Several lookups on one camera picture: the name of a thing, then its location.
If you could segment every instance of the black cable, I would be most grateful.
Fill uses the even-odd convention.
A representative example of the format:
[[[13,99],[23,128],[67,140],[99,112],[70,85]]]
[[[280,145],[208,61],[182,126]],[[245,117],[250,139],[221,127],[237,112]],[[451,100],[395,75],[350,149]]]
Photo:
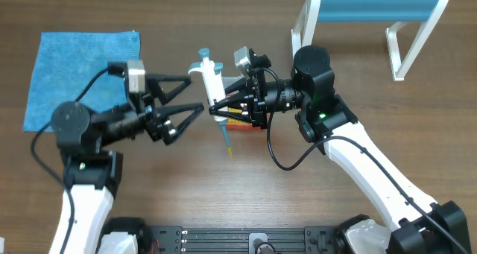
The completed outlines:
[[[91,88],[91,86],[95,83],[95,81],[102,76],[105,72],[107,72],[107,68],[101,70],[99,73],[97,73],[91,81],[86,85],[86,87],[83,89],[83,91],[79,94],[79,96],[75,99],[75,101],[79,101]],[[65,185],[63,180],[58,176],[56,172],[54,172],[50,167],[48,167],[38,156],[37,152],[35,151],[35,145],[37,144],[38,138],[45,132],[45,130],[50,126],[50,122],[46,123],[40,130],[38,130],[37,134],[35,134],[35,137],[31,140],[31,145],[30,145],[30,152],[33,158],[37,161],[37,163],[48,173],[50,176],[57,181],[62,187],[63,190],[66,192],[66,195],[68,196],[69,200],[69,206],[70,206],[70,214],[69,214],[69,220],[68,220],[68,229],[66,230],[65,234],[65,239],[63,239],[63,245],[61,246],[60,253],[63,254],[65,252],[66,245],[68,244],[69,236],[72,233],[73,229],[73,223],[75,221],[75,203],[73,201],[72,194],[69,190],[69,188]]]
[[[381,163],[369,151],[367,151],[365,147],[362,147],[358,142],[355,142],[352,139],[349,139],[343,136],[332,136],[329,138],[322,139],[319,142],[316,142],[315,144],[313,144],[313,146],[311,146],[292,166],[284,167],[283,165],[281,165],[278,162],[277,158],[275,157],[275,154],[272,150],[271,142],[270,142],[271,120],[274,117],[274,112],[275,112],[275,109],[277,108],[280,93],[281,93],[280,87],[279,87],[279,78],[277,74],[270,69],[267,69],[267,68],[256,69],[256,71],[260,71],[260,70],[266,71],[269,74],[271,74],[274,77],[275,81],[277,82],[277,99],[275,100],[274,108],[271,111],[270,117],[268,119],[267,144],[268,144],[268,151],[270,152],[271,158],[279,168],[283,169],[284,171],[290,171],[295,169],[316,147],[323,145],[325,142],[329,142],[335,139],[349,142],[350,144],[357,147],[362,153],[366,154],[371,159],[371,161],[373,161],[376,164],[379,170],[381,170],[382,173],[389,179],[389,181],[391,181],[391,183],[394,185],[394,188],[397,189],[397,191],[404,197],[404,199],[412,207],[414,207],[414,209],[416,209],[434,228],[436,228],[436,230],[439,231],[443,237],[445,237],[448,241],[454,244],[463,254],[468,254],[466,249],[451,234],[449,234],[449,232],[447,232],[439,223],[437,223],[437,221],[429,217],[427,213],[414,202],[414,199],[412,197],[409,197],[408,194],[406,194],[406,192],[401,188],[401,186],[399,186],[397,181],[388,173],[388,171],[386,171],[386,169],[381,165]]]

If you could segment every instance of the blue towel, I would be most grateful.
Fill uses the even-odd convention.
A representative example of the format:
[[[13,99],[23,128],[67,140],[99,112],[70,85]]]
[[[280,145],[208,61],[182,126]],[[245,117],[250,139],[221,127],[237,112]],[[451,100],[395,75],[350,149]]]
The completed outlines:
[[[54,109],[73,101],[108,61],[137,60],[141,42],[135,31],[117,34],[43,33],[31,76],[24,131],[38,131]],[[126,102],[121,78],[102,75],[81,102],[104,111]]]

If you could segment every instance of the wooden tabletop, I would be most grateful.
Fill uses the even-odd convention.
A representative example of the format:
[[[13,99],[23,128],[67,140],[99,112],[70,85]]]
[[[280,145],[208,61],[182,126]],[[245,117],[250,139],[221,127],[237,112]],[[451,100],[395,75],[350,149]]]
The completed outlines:
[[[150,72],[185,74],[210,48],[223,74],[239,75],[233,52],[246,45],[273,69],[291,69],[290,30],[305,0],[0,0],[0,236],[11,253],[46,253],[61,210],[60,186],[33,161],[33,133],[22,131],[31,72],[46,31],[141,33]],[[314,45],[328,48],[335,88],[382,152],[437,201],[465,212],[477,246],[477,0],[450,0],[403,82],[393,82],[385,42],[390,23],[319,24]],[[402,51],[417,24],[399,33]],[[204,102],[197,75],[173,102]],[[271,139],[292,164],[309,146],[294,113],[277,114]],[[380,221],[369,200],[335,163],[315,151],[281,171],[265,132],[230,132],[230,160],[217,124],[203,113],[165,146],[147,136],[110,146],[124,154],[112,216],[154,225],[303,227],[336,225],[360,213]],[[54,136],[38,145],[57,171]]]

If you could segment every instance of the white and blue rack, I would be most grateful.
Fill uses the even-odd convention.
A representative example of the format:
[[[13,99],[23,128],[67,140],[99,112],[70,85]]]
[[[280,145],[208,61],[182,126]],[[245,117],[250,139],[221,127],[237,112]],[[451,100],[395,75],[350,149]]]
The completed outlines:
[[[293,56],[312,44],[318,22],[396,22],[386,29],[395,81],[406,73],[434,29],[449,0],[306,0],[291,30]],[[421,22],[409,52],[401,62],[397,31],[408,22]]]

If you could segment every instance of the robotic arm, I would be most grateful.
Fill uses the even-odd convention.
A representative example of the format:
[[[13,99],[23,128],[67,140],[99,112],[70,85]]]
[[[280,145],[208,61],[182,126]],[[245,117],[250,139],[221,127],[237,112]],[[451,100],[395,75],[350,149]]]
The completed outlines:
[[[386,227],[365,215],[341,224],[335,234],[340,253],[470,253],[464,213],[452,201],[439,205],[402,175],[335,94],[335,74],[325,48],[301,48],[294,56],[291,78],[284,80],[268,69],[271,62],[266,55],[256,56],[252,49],[238,50],[235,61],[249,78],[228,87],[226,93],[234,95],[213,104],[210,114],[266,129],[271,124],[271,120],[267,122],[268,113],[271,119],[274,112],[300,109],[295,115],[298,129],[307,142],[314,143],[307,153],[318,147],[340,165],[382,216]],[[270,72],[276,82],[266,82],[264,71]],[[225,106],[242,112],[219,110]],[[284,168],[274,157],[269,140],[268,147],[282,169],[291,170],[300,163]]]
[[[203,111],[201,103],[155,106],[156,98],[165,105],[181,93],[191,83],[189,77],[146,74],[141,60],[108,63],[108,72],[124,78],[126,104],[106,112],[95,112],[79,102],[65,102],[56,108],[51,117],[51,126],[64,164],[63,181],[70,189],[75,210],[65,253],[96,253],[101,229],[113,206],[121,182],[123,157],[121,153],[103,150],[103,147],[122,139],[134,139],[144,130],[154,142],[162,139],[169,145]],[[165,93],[160,83],[167,81],[183,83]],[[169,117],[185,111],[190,111],[191,114],[174,126]],[[50,253],[59,253],[67,238],[70,208],[68,195],[64,192],[60,223]],[[144,229],[140,223],[136,226]],[[150,238],[134,235],[127,229],[116,233],[114,237],[116,243],[120,240],[123,244],[103,244],[98,251],[145,253],[151,247]]]

